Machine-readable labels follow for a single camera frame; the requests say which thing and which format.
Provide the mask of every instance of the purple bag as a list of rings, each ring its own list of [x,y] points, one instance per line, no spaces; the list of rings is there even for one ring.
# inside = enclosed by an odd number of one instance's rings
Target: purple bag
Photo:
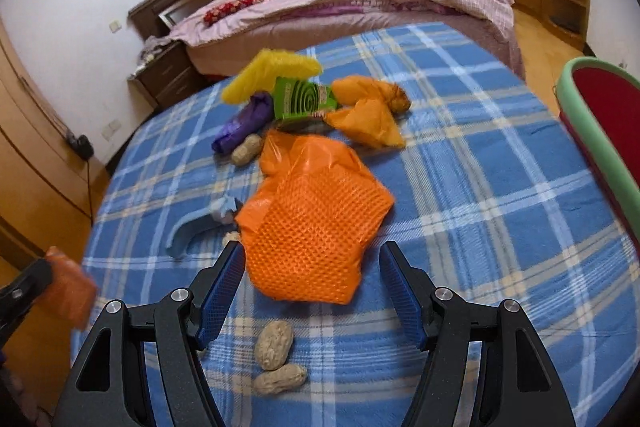
[[[225,123],[211,144],[213,152],[231,154],[247,136],[259,131],[274,118],[271,95],[266,91],[257,92],[242,111]]]

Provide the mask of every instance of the wooden wardrobe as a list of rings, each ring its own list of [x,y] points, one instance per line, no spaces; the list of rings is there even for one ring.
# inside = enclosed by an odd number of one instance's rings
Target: wooden wardrobe
[[[81,261],[92,226],[87,163],[46,117],[27,79],[0,21],[0,287],[52,246]],[[100,190],[92,199],[96,209]],[[70,367],[70,330],[34,307],[3,349],[9,369],[51,413]]]

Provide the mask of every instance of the electrical cord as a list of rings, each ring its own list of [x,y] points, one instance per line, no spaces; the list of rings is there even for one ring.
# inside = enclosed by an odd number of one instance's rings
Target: electrical cord
[[[91,197],[91,169],[89,161],[86,163],[86,188],[89,192],[89,218],[91,219],[91,226],[94,225],[94,202]]]

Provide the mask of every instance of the power adapter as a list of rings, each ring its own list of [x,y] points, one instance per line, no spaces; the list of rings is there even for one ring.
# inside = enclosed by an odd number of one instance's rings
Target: power adapter
[[[88,162],[94,156],[94,146],[84,134],[76,138],[71,131],[68,131],[66,142],[82,160]]]

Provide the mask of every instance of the orange plastic bag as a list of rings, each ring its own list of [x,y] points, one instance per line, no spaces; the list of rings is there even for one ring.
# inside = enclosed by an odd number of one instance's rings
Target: orange plastic bag
[[[347,138],[373,149],[405,146],[398,125],[382,100],[358,100],[355,107],[324,115],[324,121]]]
[[[254,285],[274,299],[347,304],[394,198],[345,144],[267,135],[264,183],[236,216]]]
[[[358,100],[382,100],[393,113],[403,113],[411,108],[411,100],[398,84],[368,76],[352,74],[334,80],[331,89],[340,105],[356,105]]]

